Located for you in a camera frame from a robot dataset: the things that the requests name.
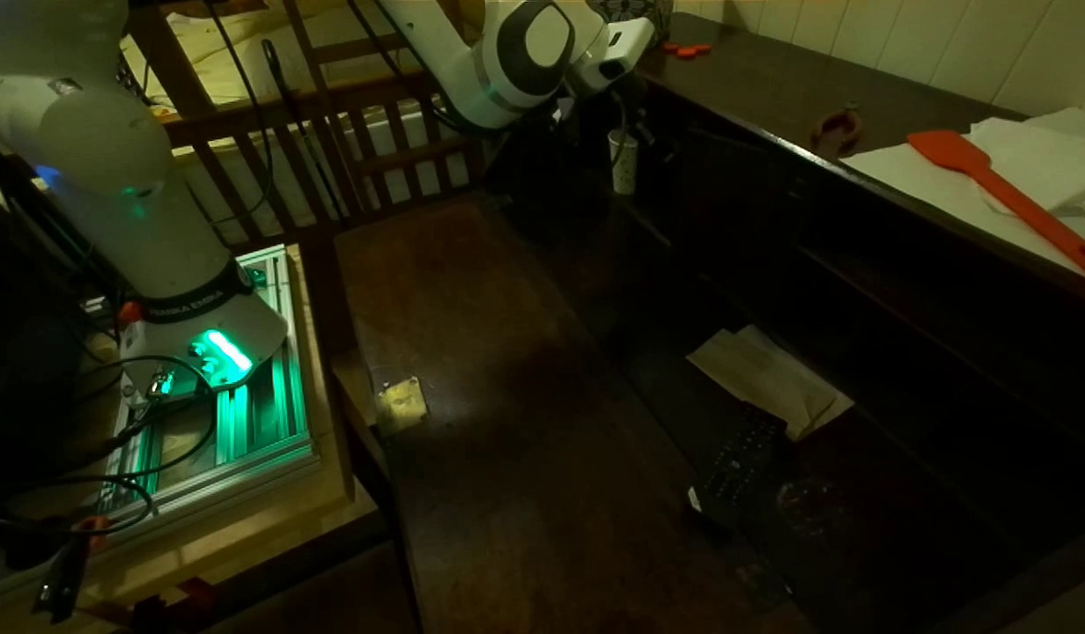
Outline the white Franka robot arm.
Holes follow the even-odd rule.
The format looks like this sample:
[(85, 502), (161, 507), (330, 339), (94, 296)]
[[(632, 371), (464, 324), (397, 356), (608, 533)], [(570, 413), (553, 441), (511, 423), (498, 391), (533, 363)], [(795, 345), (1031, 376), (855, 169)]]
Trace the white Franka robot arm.
[[(454, 116), (504, 130), (561, 84), (606, 91), (635, 69), (653, 17), (589, 0), (487, 0), (464, 41), (436, 0), (378, 0)], [(0, 0), (0, 144), (58, 192), (134, 284), (144, 322), (267, 322), (240, 266), (183, 199), (164, 127), (117, 79), (128, 0)]]

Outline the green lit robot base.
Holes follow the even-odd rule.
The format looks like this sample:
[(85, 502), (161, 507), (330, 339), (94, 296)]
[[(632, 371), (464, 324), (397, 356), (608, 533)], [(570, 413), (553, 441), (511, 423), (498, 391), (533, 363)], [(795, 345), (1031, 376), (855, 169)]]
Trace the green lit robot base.
[(161, 511), (315, 458), (304, 311), (290, 245), (242, 255), (245, 284), (210, 313), (119, 332), (123, 445), (109, 473)]

